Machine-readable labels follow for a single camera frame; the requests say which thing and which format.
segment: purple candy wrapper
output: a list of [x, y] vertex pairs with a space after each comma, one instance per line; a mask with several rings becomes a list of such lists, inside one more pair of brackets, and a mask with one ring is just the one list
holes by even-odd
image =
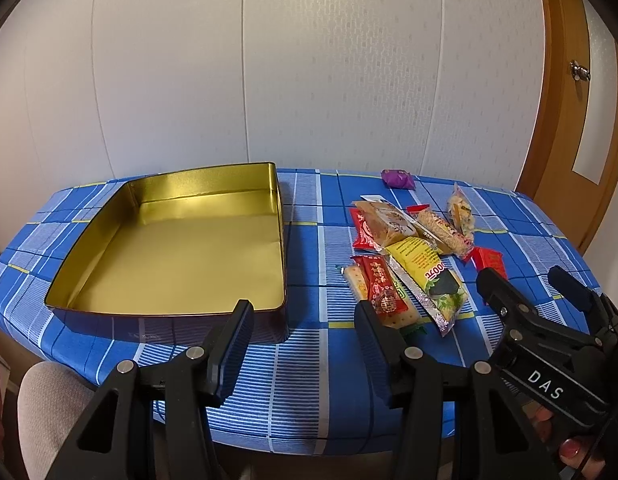
[[395, 187], [398, 189], [416, 189], [413, 183], [413, 177], [411, 173], [404, 170], [383, 170], [380, 173], [383, 178], [383, 182], [387, 184], [387, 187]]

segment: person's hand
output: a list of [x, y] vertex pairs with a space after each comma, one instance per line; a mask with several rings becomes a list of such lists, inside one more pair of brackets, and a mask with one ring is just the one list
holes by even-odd
[[[536, 433], [542, 442], [546, 442], [551, 436], [551, 418], [554, 414], [547, 410], [547, 408], [543, 408], [537, 403], [535, 404], [536, 405], [533, 407], [535, 410], [526, 411], [528, 415], [530, 415], [531, 424], [536, 429]], [[592, 441], [593, 438], [590, 437], [575, 437], [565, 440], [558, 448], [558, 455], [560, 456], [561, 462], [574, 469], [579, 468], [580, 463], [585, 458], [587, 451], [592, 445]], [[587, 460], [585, 467], [582, 468], [582, 475], [587, 480], [595, 480], [604, 467], [604, 459], [594, 451], [589, 460]]]

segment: red snack wrapper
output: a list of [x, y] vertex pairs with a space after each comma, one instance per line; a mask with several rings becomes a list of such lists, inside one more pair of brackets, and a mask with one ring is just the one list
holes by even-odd
[[485, 267], [491, 267], [498, 272], [505, 280], [507, 279], [507, 271], [502, 263], [502, 253], [487, 249], [485, 247], [474, 247], [471, 252], [471, 258], [476, 265], [476, 269], [483, 270]]
[[356, 232], [358, 233], [358, 237], [354, 240], [352, 247], [354, 249], [364, 249], [368, 251], [377, 251], [380, 249], [378, 244], [374, 242], [374, 238], [369, 231], [369, 226], [367, 225], [362, 211], [357, 207], [352, 207], [349, 208], [349, 213], [353, 220], [353, 224], [356, 226]]
[[407, 213], [409, 213], [409, 215], [412, 216], [413, 218], [416, 218], [420, 211], [424, 211], [428, 207], [430, 207], [429, 204], [408, 205]]
[[362, 268], [367, 277], [367, 299], [371, 301], [378, 316], [407, 311], [407, 304], [396, 292], [387, 262], [382, 256], [352, 256], [351, 259]]

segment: blue plaid tablecloth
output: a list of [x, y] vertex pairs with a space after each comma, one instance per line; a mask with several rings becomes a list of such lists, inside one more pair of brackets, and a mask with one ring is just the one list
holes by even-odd
[[[453, 181], [416, 178], [416, 190], [391, 190], [377, 174], [278, 170], [285, 217], [287, 305], [291, 336], [278, 345], [249, 346], [233, 396], [209, 409], [216, 442], [296, 454], [354, 454], [387, 450], [399, 427], [399, 410], [388, 410], [369, 383], [353, 328], [355, 301], [339, 273], [350, 263], [356, 233], [347, 206], [361, 194], [379, 194], [401, 208], [429, 203], [445, 212]], [[87, 223], [128, 179], [55, 193], [0, 256], [0, 328], [32, 352], [66, 364], [101, 384], [123, 359], [140, 365], [163, 362], [176, 345], [112, 339], [110, 321], [98, 336], [72, 332], [43, 299], [61, 261]], [[547, 216], [521, 194], [459, 182], [476, 216], [476, 245], [503, 254], [510, 281], [548, 319], [586, 331], [584, 317], [547, 282], [560, 265], [598, 292], [592, 272]], [[441, 362], [470, 365], [486, 359], [502, 324], [476, 290], [476, 268], [443, 258], [470, 292], [451, 333], [409, 338]], [[154, 416], [164, 420], [164, 404]], [[446, 404], [443, 434], [453, 431]]]

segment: snack package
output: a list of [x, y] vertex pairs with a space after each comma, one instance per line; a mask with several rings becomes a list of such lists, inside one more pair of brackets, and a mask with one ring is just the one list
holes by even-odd
[[363, 271], [367, 283], [367, 299], [381, 319], [387, 314], [407, 311], [407, 305], [398, 295], [391, 280], [387, 263], [382, 256], [352, 256]]
[[404, 328], [419, 322], [421, 319], [420, 313], [416, 310], [413, 301], [411, 301], [409, 296], [407, 296], [407, 292], [404, 290], [403, 284], [400, 282], [393, 270], [389, 269], [389, 274], [391, 275], [391, 280], [393, 281], [395, 291], [398, 293], [401, 300], [404, 301], [404, 304], [406, 304], [407, 310], [404, 312], [387, 314], [385, 319], [382, 320], [383, 325], [391, 328]]
[[436, 237], [431, 231], [429, 231], [424, 225], [420, 224], [415, 218], [411, 219], [413, 221], [413, 225], [416, 227], [416, 231], [418, 236], [425, 240], [429, 246], [436, 251], [438, 254], [447, 255], [453, 254], [454, 251], [449, 249], [449, 247], [438, 237]]
[[358, 264], [353, 264], [349, 267], [342, 267], [340, 272], [349, 285], [353, 297], [356, 298], [356, 303], [361, 300], [366, 300], [369, 296], [367, 279], [365, 277], [365, 273], [358, 266]]
[[483, 270], [485, 267], [491, 267], [505, 280], [507, 279], [507, 271], [502, 262], [502, 253], [487, 249], [485, 247], [474, 247], [471, 252], [471, 259], [474, 261], [477, 270]]
[[[369, 290], [367, 288], [367, 277], [360, 266], [358, 264], [353, 264], [349, 267], [341, 267], [340, 272], [349, 285], [349, 289], [356, 299], [356, 302], [366, 300], [369, 295]], [[393, 281], [393, 286], [395, 287], [398, 297], [404, 301], [407, 309], [404, 312], [393, 312], [391, 314], [380, 316], [380, 321], [385, 326], [398, 329], [419, 322], [422, 318], [420, 317], [418, 310], [416, 310], [416, 307], [413, 305], [413, 302], [410, 300], [409, 296], [407, 296], [407, 293], [403, 288], [403, 284], [391, 270], [389, 270], [389, 274], [391, 275], [391, 280]]]
[[431, 299], [436, 312], [427, 312], [440, 332], [446, 334], [468, 298], [458, 277], [444, 266], [438, 254], [420, 238], [405, 238], [387, 247], [387, 252]]
[[411, 189], [416, 190], [416, 185], [413, 182], [411, 173], [404, 170], [383, 170], [380, 173], [383, 182], [387, 187], [395, 187], [396, 189]]
[[454, 227], [468, 240], [474, 241], [476, 220], [471, 214], [471, 205], [465, 193], [454, 183], [454, 192], [447, 201], [447, 212]]
[[456, 231], [445, 219], [435, 214], [428, 204], [409, 206], [407, 212], [442, 240], [462, 261], [466, 262], [469, 259], [474, 243]]
[[425, 309], [427, 314], [429, 314], [429, 316], [434, 320], [442, 336], [446, 336], [447, 332], [451, 329], [451, 325], [449, 325], [447, 320], [445, 320], [442, 314], [438, 311], [435, 303], [433, 303], [431, 298], [424, 293], [418, 283], [414, 282], [413, 278], [407, 273], [406, 270], [403, 269], [401, 264], [399, 264], [393, 256], [389, 256], [387, 265], [391, 272], [393, 272], [404, 284], [404, 286], [409, 289], [409, 291], [414, 295], [418, 303], [420, 303], [420, 305]]
[[384, 248], [404, 240], [407, 236], [417, 236], [416, 228], [407, 215], [387, 202], [354, 202], [367, 222], [374, 242]]
[[357, 207], [349, 208], [349, 214], [353, 220], [353, 224], [356, 226], [356, 232], [358, 236], [354, 240], [352, 247], [354, 249], [365, 249], [368, 251], [379, 251], [381, 247], [374, 242], [371, 232], [369, 232], [369, 226], [362, 212]]

